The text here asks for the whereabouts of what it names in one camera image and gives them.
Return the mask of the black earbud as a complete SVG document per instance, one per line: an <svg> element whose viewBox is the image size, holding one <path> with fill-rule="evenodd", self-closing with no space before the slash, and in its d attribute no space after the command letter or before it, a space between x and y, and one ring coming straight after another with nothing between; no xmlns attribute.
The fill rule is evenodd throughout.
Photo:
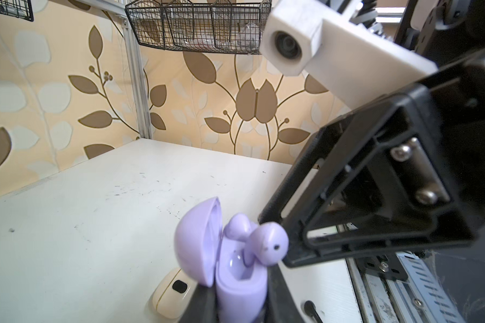
<svg viewBox="0 0 485 323"><path fill-rule="evenodd" d="M307 300L303 304L303 310L304 310L304 313L308 317L312 318L316 323L323 323L323 320L319 316L319 314L317 312L317 309L316 309L316 306L315 306L315 304L312 301Z"/></svg>

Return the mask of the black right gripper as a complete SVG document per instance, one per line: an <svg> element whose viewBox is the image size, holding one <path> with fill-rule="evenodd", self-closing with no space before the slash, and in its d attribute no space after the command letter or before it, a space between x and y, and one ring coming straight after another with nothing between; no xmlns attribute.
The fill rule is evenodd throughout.
<svg viewBox="0 0 485 323"><path fill-rule="evenodd" d="M485 223L485 1L439 1L416 52L416 225Z"/></svg>

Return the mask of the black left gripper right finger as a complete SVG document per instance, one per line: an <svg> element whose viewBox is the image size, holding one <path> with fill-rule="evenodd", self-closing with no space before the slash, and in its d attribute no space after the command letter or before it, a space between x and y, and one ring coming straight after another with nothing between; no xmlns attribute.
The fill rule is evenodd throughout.
<svg viewBox="0 0 485 323"><path fill-rule="evenodd" d="M268 268L265 321L269 323L304 322L278 265Z"/></svg>

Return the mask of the cream earbud charging case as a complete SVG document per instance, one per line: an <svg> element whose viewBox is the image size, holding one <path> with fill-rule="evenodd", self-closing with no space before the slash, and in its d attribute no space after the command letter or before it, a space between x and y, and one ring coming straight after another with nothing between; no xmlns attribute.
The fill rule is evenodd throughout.
<svg viewBox="0 0 485 323"><path fill-rule="evenodd" d="M152 305L161 316L178 319L185 313L197 285L183 269L174 268L157 286Z"/></svg>

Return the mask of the purple earbud charging case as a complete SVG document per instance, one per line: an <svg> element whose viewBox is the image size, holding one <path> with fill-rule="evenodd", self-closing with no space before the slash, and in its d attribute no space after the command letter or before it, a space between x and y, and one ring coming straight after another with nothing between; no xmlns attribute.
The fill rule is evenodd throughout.
<svg viewBox="0 0 485 323"><path fill-rule="evenodd" d="M219 199L207 199L180 220L174 250L185 274L215 288L220 322L255 322L265 304L268 270L258 262L244 264L245 242L225 233L237 226L234 221L224 226Z"/></svg>

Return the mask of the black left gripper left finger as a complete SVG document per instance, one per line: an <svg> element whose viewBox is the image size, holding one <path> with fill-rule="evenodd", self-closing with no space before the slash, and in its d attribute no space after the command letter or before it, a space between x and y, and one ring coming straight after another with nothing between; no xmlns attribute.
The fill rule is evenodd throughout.
<svg viewBox="0 0 485 323"><path fill-rule="evenodd" d="M215 287L198 285L179 323L217 323Z"/></svg>

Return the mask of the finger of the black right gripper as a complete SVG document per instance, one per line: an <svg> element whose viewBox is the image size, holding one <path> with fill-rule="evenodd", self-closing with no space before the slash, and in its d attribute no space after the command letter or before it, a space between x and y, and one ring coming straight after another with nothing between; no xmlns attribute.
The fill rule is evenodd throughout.
<svg viewBox="0 0 485 323"><path fill-rule="evenodd" d="M466 246L485 225L416 225L416 84L315 133L262 219L286 230L291 268Z"/></svg>

